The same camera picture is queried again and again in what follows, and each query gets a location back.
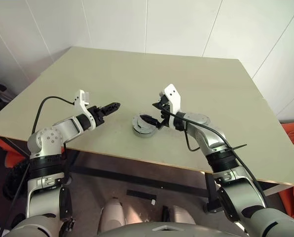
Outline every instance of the black wire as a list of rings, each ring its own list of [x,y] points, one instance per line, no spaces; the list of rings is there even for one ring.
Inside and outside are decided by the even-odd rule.
[[[163,112],[166,113],[166,114],[171,115],[172,117],[175,117],[175,118],[181,119],[181,120],[183,120],[183,121],[185,121],[185,122],[188,122],[188,123],[192,123],[192,124],[194,124],[194,125],[196,125],[196,126],[202,127],[202,128],[204,128],[204,129],[207,129],[207,130],[209,130],[209,131],[215,133],[217,136],[219,136],[219,137],[223,140],[223,142],[224,142],[224,143],[225,143],[225,144],[226,144],[231,150],[233,150],[233,148],[232,148],[231,145],[227,142],[227,140],[226,140],[226,139],[225,139],[225,138],[224,138],[219,132],[217,132],[216,130],[214,130],[214,129],[208,127],[208,126],[205,126],[205,125],[203,125],[203,124],[200,124],[200,123],[194,122],[194,121],[192,121],[192,120],[189,120],[189,119],[187,119],[187,118],[180,117],[179,115],[175,115],[175,114],[173,114],[173,113],[167,111],[167,110],[166,110],[161,104],[159,104],[159,107],[160,107],[161,111],[163,111]],[[261,196],[262,196],[262,198],[263,198],[263,201],[264,201],[265,207],[268,207],[268,204],[267,204],[267,201],[266,201],[265,194],[264,194],[263,189],[261,188],[259,182],[258,182],[257,179],[255,178],[255,176],[252,174],[252,172],[248,169],[248,167],[246,166],[246,164],[245,164],[245,163],[244,163],[244,162],[238,157],[238,155],[235,153],[234,150],[233,150],[233,154],[234,154],[234,156],[236,157],[236,159],[239,161],[239,163],[245,168],[245,170],[246,170],[246,171],[248,172],[248,174],[250,175],[250,177],[251,177],[251,179],[252,179],[252,181],[253,181],[253,184],[256,186],[256,188],[258,189],[258,191],[260,192],[260,194],[261,194]]]
[[[188,147],[188,149],[190,150],[190,152],[196,152],[197,150],[201,149],[200,147],[195,148],[195,149],[192,149],[192,148],[190,147],[190,143],[189,143],[189,141],[188,141],[188,137],[187,137],[187,122],[185,123],[184,134],[185,134],[186,144],[187,144],[187,147]]]
[[[68,104],[74,105],[74,102],[70,102],[70,101],[65,100],[65,99],[63,99],[61,97],[58,97],[58,96],[48,96],[45,99],[43,99],[42,102],[41,102],[41,104],[39,105],[39,108],[38,108],[38,111],[37,111],[37,115],[36,115],[35,120],[34,120],[34,124],[33,124],[33,128],[32,128],[32,134],[35,133],[35,129],[37,127],[37,121],[38,121],[38,118],[39,118],[39,114],[40,114],[40,112],[42,110],[42,107],[43,107],[45,101],[48,100],[48,99],[51,99],[51,98],[59,99],[59,100],[65,101]]]
[[[37,115],[36,115],[35,120],[34,120],[34,124],[33,124],[33,128],[32,128],[32,134],[35,133],[35,129],[36,129],[36,127],[37,127],[38,118],[39,118],[40,112],[41,112],[41,110],[42,110],[42,107],[43,107],[45,101],[48,100],[48,99],[51,99],[51,98],[59,99],[59,100],[62,100],[62,101],[64,101],[64,102],[68,103],[68,104],[74,105],[74,102],[70,102],[70,101],[65,100],[65,99],[63,99],[63,98],[61,98],[61,97],[58,97],[58,96],[48,96],[48,97],[46,97],[45,99],[43,99],[42,102],[41,102],[41,104],[39,105],[39,108],[38,108],[38,111],[37,111]],[[64,150],[65,150],[65,154],[67,154],[67,153],[66,153],[66,144],[65,144],[65,143],[64,143]],[[27,166],[27,168],[25,169],[25,172],[24,172],[24,174],[23,174],[23,176],[22,176],[22,179],[21,179],[20,185],[18,186],[17,192],[15,193],[15,196],[14,196],[14,198],[13,198],[13,200],[12,200],[12,203],[11,203],[11,206],[10,206],[9,213],[8,213],[8,215],[7,215],[7,218],[5,219],[4,224],[3,224],[3,225],[1,226],[1,228],[0,228],[0,237],[2,236],[3,230],[4,230],[4,228],[5,228],[5,226],[6,226],[6,223],[7,223],[8,219],[9,219],[9,217],[10,217],[11,211],[13,210],[13,206],[15,205],[16,200],[18,199],[18,196],[19,196],[19,194],[20,194],[20,190],[21,190],[21,188],[22,188],[22,185],[23,185],[23,182],[24,182],[24,180],[25,180],[25,177],[26,177],[26,175],[27,175],[27,173],[28,173],[29,167],[30,167],[30,163],[28,163],[28,166]]]

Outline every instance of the wooden table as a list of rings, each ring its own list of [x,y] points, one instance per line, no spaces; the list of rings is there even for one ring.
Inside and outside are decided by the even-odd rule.
[[[0,136],[26,141],[43,98],[73,100],[76,90],[83,89],[90,92],[90,106],[119,102],[121,107],[68,148],[211,172],[200,151],[188,151],[183,132],[165,127],[143,139],[132,131],[132,118],[139,113],[160,119],[151,104],[170,83],[181,95],[184,112],[209,116],[232,146],[248,144],[237,153],[258,180],[294,185],[294,147],[235,59],[73,47],[0,111]],[[47,101],[37,129],[77,114],[71,105]]]

